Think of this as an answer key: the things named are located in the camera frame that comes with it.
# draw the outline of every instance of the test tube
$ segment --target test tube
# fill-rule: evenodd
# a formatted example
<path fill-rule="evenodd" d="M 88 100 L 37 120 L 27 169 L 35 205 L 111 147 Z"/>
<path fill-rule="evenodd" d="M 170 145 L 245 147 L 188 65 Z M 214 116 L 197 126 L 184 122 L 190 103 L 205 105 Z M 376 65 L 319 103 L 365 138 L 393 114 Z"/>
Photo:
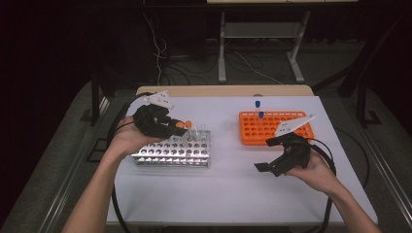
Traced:
<path fill-rule="evenodd" d="M 206 134 L 206 125 L 205 124 L 201 124 L 200 125 L 200 140 L 201 141 L 205 141 L 207 138 L 207 134 Z"/>
<path fill-rule="evenodd" d="M 191 136 L 193 137 L 193 140 L 196 141 L 196 142 L 200 140 L 200 138 L 199 138 L 199 130 L 197 130 L 197 127 L 196 127 L 196 126 L 193 127 L 192 135 L 191 135 Z"/>
<path fill-rule="evenodd" d="M 261 130 L 261 127 L 263 126 L 263 117 L 264 117 L 264 112 L 263 111 L 258 112 L 258 130 Z"/>
<path fill-rule="evenodd" d="M 185 127 L 188 130 L 189 141 L 191 141 L 192 140 L 192 132 L 191 132 L 191 121 L 190 120 L 186 120 Z"/>

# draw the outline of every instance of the white surface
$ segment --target white surface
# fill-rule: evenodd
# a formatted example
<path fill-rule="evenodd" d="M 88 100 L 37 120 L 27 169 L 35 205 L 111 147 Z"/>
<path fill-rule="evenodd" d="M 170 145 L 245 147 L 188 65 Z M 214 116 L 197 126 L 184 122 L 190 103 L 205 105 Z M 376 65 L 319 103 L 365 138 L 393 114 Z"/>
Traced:
<path fill-rule="evenodd" d="M 271 162 L 282 147 L 243 146 L 238 114 L 262 111 L 304 111 L 316 117 L 310 124 L 315 138 L 333 153 L 337 177 L 377 222 L 319 97 L 171 97 L 170 116 L 190 119 L 211 130 L 211 167 L 136 167 L 127 157 L 116 177 L 120 210 L 125 221 L 154 225 L 306 225 L 324 219 L 326 196 L 297 178 L 260 173 L 254 163 Z M 136 100 L 129 109 L 132 115 Z M 108 222 L 117 222 L 111 205 Z M 343 223 L 332 208 L 330 223 Z"/>

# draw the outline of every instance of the robotic hand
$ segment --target robotic hand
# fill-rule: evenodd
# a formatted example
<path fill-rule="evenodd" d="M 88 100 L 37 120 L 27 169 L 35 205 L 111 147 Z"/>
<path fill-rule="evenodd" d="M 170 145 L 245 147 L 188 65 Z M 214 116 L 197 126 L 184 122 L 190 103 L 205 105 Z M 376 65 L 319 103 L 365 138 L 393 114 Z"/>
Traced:
<path fill-rule="evenodd" d="M 182 137 L 187 130 L 176 126 L 180 120 L 168 116 L 167 108 L 150 104 L 141 106 L 133 115 L 136 127 L 146 136 L 168 139 L 172 135 Z"/>
<path fill-rule="evenodd" d="M 282 145 L 285 149 L 284 153 L 271 163 L 256 163 L 255 166 L 260 172 L 271 172 L 276 177 L 279 177 L 296 165 L 302 168 L 307 167 L 312 145 L 305 138 L 292 132 L 268 139 L 266 144 L 269 147 Z"/>

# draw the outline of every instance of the black cable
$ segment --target black cable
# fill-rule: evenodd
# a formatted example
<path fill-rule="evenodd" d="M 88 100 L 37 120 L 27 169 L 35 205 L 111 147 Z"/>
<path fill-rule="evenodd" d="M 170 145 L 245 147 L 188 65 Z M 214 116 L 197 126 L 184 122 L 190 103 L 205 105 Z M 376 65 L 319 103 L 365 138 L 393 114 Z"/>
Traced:
<path fill-rule="evenodd" d="M 235 57 L 240 57 L 240 58 L 244 58 L 244 56 L 243 55 L 241 55 L 241 54 L 239 54 L 239 53 L 237 53 L 237 52 L 234 52 L 234 54 L 235 54 Z M 255 66 L 255 65 L 253 65 L 253 64 L 251 64 L 251 62 L 245 62 L 245 60 L 236 60 L 236 59 L 233 59 L 233 58 L 231 58 L 230 56 L 228 56 L 228 54 L 225 56 L 225 58 L 227 58 L 228 60 L 232 60 L 234 63 L 237 63 L 237 64 L 239 64 L 240 66 L 243 66 L 243 67 L 247 67 L 248 68 L 248 70 L 251 70 L 251 72 L 254 72 L 253 70 L 255 69 L 255 70 L 257 70 L 257 69 L 260 69 L 261 67 L 263 67 L 263 62 L 261 61 L 261 59 L 258 57 L 258 56 L 254 56 L 254 58 L 258 61 L 258 63 L 259 63 L 259 65 L 258 66 Z"/>
<path fill-rule="evenodd" d="M 236 51 L 234 51 L 233 53 L 236 55 L 236 57 L 241 58 L 240 61 L 236 60 L 236 63 L 239 63 L 239 64 L 245 64 L 246 63 L 247 67 L 250 67 L 251 69 L 255 69 L 255 70 L 260 69 L 260 68 L 263 67 L 263 62 L 261 61 L 260 57 L 258 57 L 256 55 L 250 55 L 250 54 L 242 55 L 242 54 L 240 54 L 239 52 L 236 52 Z M 258 66 L 253 65 L 252 62 L 250 62 L 250 61 L 247 61 L 246 60 L 247 56 L 255 58 L 258 62 Z"/>
<path fill-rule="evenodd" d="M 176 85 L 176 81 L 175 79 L 173 79 L 173 77 L 167 75 L 168 79 L 170 79 L 171 83 L 173 83 L 174 85 Z"/>
<path fill-rule="evenodd" d="M 185 74 L 185 72 L 183 72 L 183 71 L 181 71 L 181 70 L 179 70 L 179 69 L 177 69 L 177 68 L 175 68 L 175 67 L 171 67 L 171 66 L 168 66 L 167 68 L 172 69 L 172 70 L 175 70 L 175 71 L 181 73 L 181 74 L 185 77 L 185 79 L 188 81 L 188 85 L 190 85 L 190 79 L 189 79 L 188 75 Z"/>
<path fill-rule="evenodd" d="M 327 156 L 327 154 L 321 150 L 318 146 L 313 145 L 312 149 L 314 151 L 316 151 L 318 154 L 321 155 L 321 157 L 326 161 L 327 165 L 329 166 L 330 170 L 332 171 L 333 175 L 336 176 L 336 167 L 334 165 L 333 162 L 333 155 L 330 151 L 330 149 L 327 147 L 327 145 L 325 145 L 323 142 L 317 140 L 317 139 L 312 139 L 317 141 L 318 143 L 321 143 L 322 145 L 324 145 L 327 150 L 329 151 L 330 154 L 330 158 Z M 322 223 L 321 229 L 318 230 L 318 233 L 323 233 L 326 231 L 327 226 L 329 225 L 329 217 L 330 217 L 330 210 L 332 208 L 332 200 L 328 197 L 327 198 L 327 202 L 326 202 L 326 209 L 325 209 L 325 215 L 324 215 L 324 222 Z"/>
<path fill-rule="evenodd" d="M 166 74 L 161 74 L 161 75 L 164 76 L 164 78 L 166 78 L 166 80 L 167 80 L 167 85 L 170 85 L 170 78 L 169 78 L 169 76 L 166 75 Z"/>
<path fill-rule="evenodd" d="M 324 147 L 325 147 L 325 148 L 327 149 L 327 151 L 329 152 L 330 159 L 333 161 L 332 151 L 330 151 L 330 149 L 327 147 L 327 145 L 326 145 L 325 143 L 323 143 L 322 141 L 320 141 L 320 140 L 318 140 L 318 139 L 315 139 L 315 138 L 306 138 L 306 139 L 308 139 L 308 140 L 313 140 L 313 141 L 316 141 L 316 142 L 324 145 Z M 328 158 L 327 158 L 327 155 L 325 156 L 325 154 L 321 154 L 321 156 L 322 156 L 324 159 L 328 159 Z"/>
<path fill-rule="evenodd" d="M 213 61 L 212 66 L 210 68 L 204 70 L 204 71 L 191 71 L 190 69 L 186 68 L 183 65 L 177 64 L 176 62 L 170 63 L 170 65 L 178 66 L 178 67 L 180 67 L 180 68 L 182 68 L 182 69 L 184 69 L 184 70 L 186 70 L 186 71 L 188 71 L 192 74 L 201 75 L 201 74 L 206 74 L 206 73 L 211 72 L 213 70 L 213 68 L 215 68 L 217 63 L 218 63 L 218 58 L 216 57 L 216 59 L 214 59 L 214 61 Z"/>
<path fill-rule="evenodd" d="M 339 132 L 345 134 L 345 135 L 348 136 L 349 138 L 351 138 L 351 139 L 360 147 L 360 149 L 361 149 L 361 151 L 362 151 L 362 153 L 363 153 L 364 159 L 365 159 L 365 161 L 366 161 L 366 177 L 365 177 L 365 179 L 364 179 L 364 181 L 363 181 L 363 184 L 362 184 L 362 187 L 363 187 L 363 188 L 366 188 L 367 183 L 368 183 L 368 181 L 369 181 L 369 175 L 370 175 L 370 162 L 369 162 L 369 158 L 368 158 L 368 156 L 367 156 L 366 150 L 363 148 L 363 146 L 361 145 L 361 143 L 360 143 L 356 138 L 354 138 L 354 136 L 350 135 L 348 132 L 345 132 L 344 130 L 342 130 L 342 129 L 338 128 L 338 127 L 334 127 L 334 126 L 333 126 L 333 128 L 336 129 L 336 130 L 338 130 Z"/>
<path fill-rule="evenodd" d="M 116 216 L 118 217 L 119 223 L 121 225 L 121 228 L 123 229 L 124 232 L 126 233 L 131 233 L 130 230 L 128 229 L 122 215 L 119 209 L 119 203 L 118 203 L 118 197 L 116 196 L 116 188 L 115 184 L 113 184 L 113 189 L 112 189 L 112 203 L 113 207 L 115 209 Z"/>
<path fill-rule="evenodd" d="M 203 77 L 201 77 L 201 76 L 189 76 L 189 77 L 198 78 L 198 79 L 202 80 L 206 85 L 209 85 L 209 83 L 207 83 L 207 81 L 205 79 L 203 79 Z"/>
<path fill-rule="evenodd" d="M 235 62 L 235 60 L 233 60 L 232 58 L 230 58 L 227 54 L 224 55 L 224 61 L 225 61 L 231 68 L 233 68 L 233 70 L 236 70 L 236 71 L 239 71 L 239 72 L 242 72 L 242 73 L 246 73 L 246 74 L 249 74 L 249 73 L 253 73 L 253 72 L 254 72 L 254 71 L 251 69 L 251 67 L 246 66 L 245 64 L 241 64 L 241 66 L 246 66 L 246 67 L 248 67 L 248 70 L 241 70 L 241 69 L 235 67 L 235 66 L 233 65 L 233 63 L 232 63 L 232 62 Z"/>
<path fill-rule="evenodd" d="M 126 123 L 126 124 L 122 124 L 121 126 L 119 126 L 119 127 L 116 129 L 116 131 L 118 131 L 119 129 L 125 127 L 126 125 L 129 125 L 129 124 L 132 124 L 132 123 L 134 123 L 134 120 L 133 120 L 133 121 L 130 121 L 130 122 Z"/>

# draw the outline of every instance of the forearm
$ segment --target forearm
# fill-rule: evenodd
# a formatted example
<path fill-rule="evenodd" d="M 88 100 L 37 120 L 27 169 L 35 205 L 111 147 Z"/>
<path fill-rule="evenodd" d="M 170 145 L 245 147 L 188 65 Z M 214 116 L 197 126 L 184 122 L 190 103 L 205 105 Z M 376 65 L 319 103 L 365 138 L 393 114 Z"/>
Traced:
<path fill-rule="evenodd" d="M 327 195 L 342 215 L 349 232 L 381 232 L 346 187 L 342 185 Z"/>
<path fill-rule="evenodd" d="M 121 160 L 106 152 L 84 193 L 67 220 L 63 232 L 104 232 L 107 212 Z"/>

